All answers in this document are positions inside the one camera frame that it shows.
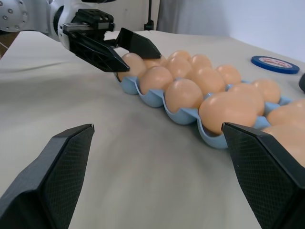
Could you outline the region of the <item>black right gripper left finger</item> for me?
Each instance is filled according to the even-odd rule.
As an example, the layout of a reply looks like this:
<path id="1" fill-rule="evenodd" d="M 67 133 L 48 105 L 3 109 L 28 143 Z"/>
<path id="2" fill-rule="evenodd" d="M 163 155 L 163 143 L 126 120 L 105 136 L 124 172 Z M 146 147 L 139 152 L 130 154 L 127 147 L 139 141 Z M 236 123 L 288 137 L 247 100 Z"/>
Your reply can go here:
<path id="1" fill-rule="evenodd" d="M 53 136 L 0 197 L 0 229 L 68 229 L 84 182 L 94 126 Z"/>

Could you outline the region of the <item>grey curtain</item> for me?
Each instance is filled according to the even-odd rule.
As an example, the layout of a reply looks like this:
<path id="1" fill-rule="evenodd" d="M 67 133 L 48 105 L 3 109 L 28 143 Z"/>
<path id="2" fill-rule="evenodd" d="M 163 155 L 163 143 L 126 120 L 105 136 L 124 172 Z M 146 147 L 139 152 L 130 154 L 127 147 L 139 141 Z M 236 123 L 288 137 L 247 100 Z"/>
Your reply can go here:
<path id="1" fill-rule="evenodd" d="M 160 0 L 157 30 L 229 36 L 224 0 Z"/>

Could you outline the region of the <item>blue tape roll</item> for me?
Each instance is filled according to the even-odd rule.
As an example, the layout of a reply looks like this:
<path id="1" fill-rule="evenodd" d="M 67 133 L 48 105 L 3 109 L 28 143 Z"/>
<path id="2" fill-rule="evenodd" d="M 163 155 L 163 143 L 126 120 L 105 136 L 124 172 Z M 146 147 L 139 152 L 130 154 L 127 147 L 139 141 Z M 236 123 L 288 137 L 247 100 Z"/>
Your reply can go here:
<path id="1" fill-rule="evenodd" d="M 276 73 L 297 74 L 300 70 L 295 64 L 268 56 L 253 56 L 251 63 Z"/>

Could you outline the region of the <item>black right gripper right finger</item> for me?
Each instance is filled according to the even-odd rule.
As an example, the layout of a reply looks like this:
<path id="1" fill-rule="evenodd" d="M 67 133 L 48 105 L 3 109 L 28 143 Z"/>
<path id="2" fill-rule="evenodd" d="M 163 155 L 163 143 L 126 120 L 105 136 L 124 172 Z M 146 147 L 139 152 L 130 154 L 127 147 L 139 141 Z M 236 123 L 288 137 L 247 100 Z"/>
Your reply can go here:
<path id="1" fill-rule="evenodd" d="M 305 229 L 305 168 L 270 134 L 223 123 L 238 183 L 262 229 Z"/>

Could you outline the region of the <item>light blue plastic egg tray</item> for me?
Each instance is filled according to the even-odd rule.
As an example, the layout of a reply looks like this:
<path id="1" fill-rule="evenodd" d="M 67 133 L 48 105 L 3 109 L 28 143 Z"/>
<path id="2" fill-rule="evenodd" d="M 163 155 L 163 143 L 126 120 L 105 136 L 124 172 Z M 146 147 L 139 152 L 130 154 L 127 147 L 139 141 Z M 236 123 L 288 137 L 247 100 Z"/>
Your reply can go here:
<path id="1" fill-rule="evenodd" d="M 141 94 L 140 83 L 137 77 L 127 76 L 124 77 L 122 81 L 118 81 L 122 90 L 129 95 L 139 95 L 142 101 L 150 107 L 159 108 L 164 107 L 169 118 L 179 124 L 179 125 L 190 125 L 194 122 L 197 123 L 198 130 L 203 141 L 212 148 L 216 149 L 227 149 L 226 139 L 223 134 L 216 135 L 213 132 L 209 131 L 202 125 L 202 121 L 198 114 L 197 108 L 180 108 L 176 113 L 172 113 L 168 110 L 168 107 L 165 102 L 165 92 L 161 89 L 150 89 L 146 94 Z M 270 123 L 267 121 L 266 116 L 274 109 L 287 105 L 293 100 L 281 96 L 277 104 L 266 102 L 264 104 L 264 114 L 258 116 L 253 128 L 264 129 L 270 126 Z"/>

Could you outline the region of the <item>dark rounded object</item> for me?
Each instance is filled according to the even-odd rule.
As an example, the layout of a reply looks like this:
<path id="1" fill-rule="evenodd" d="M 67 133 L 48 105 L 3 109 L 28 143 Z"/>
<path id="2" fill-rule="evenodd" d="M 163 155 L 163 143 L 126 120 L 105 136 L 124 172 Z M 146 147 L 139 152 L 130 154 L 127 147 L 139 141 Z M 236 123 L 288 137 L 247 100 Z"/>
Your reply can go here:
<path id="1" fill-rule="evenodd" d="M 305 73 L 301 76 L 298 85 L 300 89 L 305 93 Z"/>

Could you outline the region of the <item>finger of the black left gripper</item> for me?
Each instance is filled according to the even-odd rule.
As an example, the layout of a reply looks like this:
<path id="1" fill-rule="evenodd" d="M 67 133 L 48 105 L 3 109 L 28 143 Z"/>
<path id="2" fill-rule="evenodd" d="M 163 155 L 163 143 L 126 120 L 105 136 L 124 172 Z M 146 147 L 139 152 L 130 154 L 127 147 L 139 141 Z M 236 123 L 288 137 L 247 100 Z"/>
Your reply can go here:
<path id="1" fill-rule="evenodd" d="M 69 51 L 103 72 L 128 72 L 130 67 L 114 48 L 104 41 L 104 34 L 72 31 L 64 32 L 69 39 Z"/>
<path id="2" fill-rule="evenodd" d="M 162 56 L 151 40 L 126 28 L 121 28 L 116 39 L 116 46 L 135 53 L 142 59 L 160 59 Z"/>

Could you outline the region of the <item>light brown egg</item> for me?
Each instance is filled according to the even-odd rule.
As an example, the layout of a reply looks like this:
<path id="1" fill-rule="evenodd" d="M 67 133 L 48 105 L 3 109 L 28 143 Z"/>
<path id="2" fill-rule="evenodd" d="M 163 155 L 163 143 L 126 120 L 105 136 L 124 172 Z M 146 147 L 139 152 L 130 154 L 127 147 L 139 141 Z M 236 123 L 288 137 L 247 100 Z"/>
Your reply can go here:
<path id="1" fill-rule="evenodd" d="M 140 78 L 141 94 L 147 94 L 150 89 L 165 91 L 171 82 L 173 82 L 173 76 L 167 68 L 151 67 Z"/>
<path id="2" fill-rule="evenodd" d="M 167 59 L 162 55 L 160 59 L 143 59 L 143 62 L 147 69 L 155 66 L 164 66 Z"/>
<path id="3" fill-rule="evenodd" d="M 212 62 L 203 54 L 196 54 L 189 59 L 189 63 L 194 70 L 199 70 L 205 67 L 212 68 Z"/>
<path id="4" fill-rule="evenodd" d="M 257 115 L 262 116 L 264 114 L 264 98 L 262 94 L 252 84 L 236 84 L 231 86 L 228 89 L 228 92 L 246 95 L 253 102 Z"/>
<path id="5" fill-rule="evenodd" d="M 267 121 L 274 126 L 290 124 L 305 130 L 305 99 L 272 110 L 267 116 Z"/>
<path id="6" fill-rule="evenodd" d="M 174 79 L 188 78 L 189 72 L 192 71 L 190 63 L 183 57 L 173 57 L 167 61 L 165 66 Z"/>
<path id="7" fill-rule="evenodd" d="M 199 116 L 203 126 L 217 135 L 222 133 L 225 122 L 251 127 L 257 119 L 249 97 L 233 92 L 216 93 L 206 98 L 199 108 Z"/>
<path id="8" fill-rule="evenodd" d="M 199 108 L 203 102 L 200 87 L 189 79 L 172 82 L 165 92 L 165 103 L 171 113 L 180 108 Z"/>
<path id="9" fill-rule="evenodd" d="M 277 104 L 281 98 L 281 91 L 276 81 L 258 79 L 251 83 L 263 96 L 265 102 Z"/>
<path id="10" fill-rule="evenodd" d="M 241 75 L 238 70 L 229 64 L 223 64 L 216 68 L 216 71 L 223 78 L 225 84 L 238 84 L 241 83 Z"/>
<path id="11" fill-rule="evenodd" d="M 124 77 L 140 77 L 146 71 L 146 65 L 143 59 L 135 53 L 127 53 L 122 56 L 122 59 L 129 66 L 129 71 L 118 73 L 119 81 L 121 82 Z"/>
<path id="12" fill-rule="evenodd" d="M 190 78 L 199 86 L 203 95 L 225 91 L 225 82 L 222 76 L 212 68 L 204 67 L 193 70 Z"/>
<path id="13" fill-rule="evenodd" d="M 189 54 L 189 52 L 185 51 L 185 50 L 177 50 L 175 52 L 173 52 L 167 60 L 170 60 L 174 57 L 181 57 L 186 59 L 187 61 L 191 58 L 191 55 Z"/>
<path id="14" fill-rule="evenodd" d="M 305 121 L 287 121 L 262 129 L 272 135 L 305 168 Z"/>

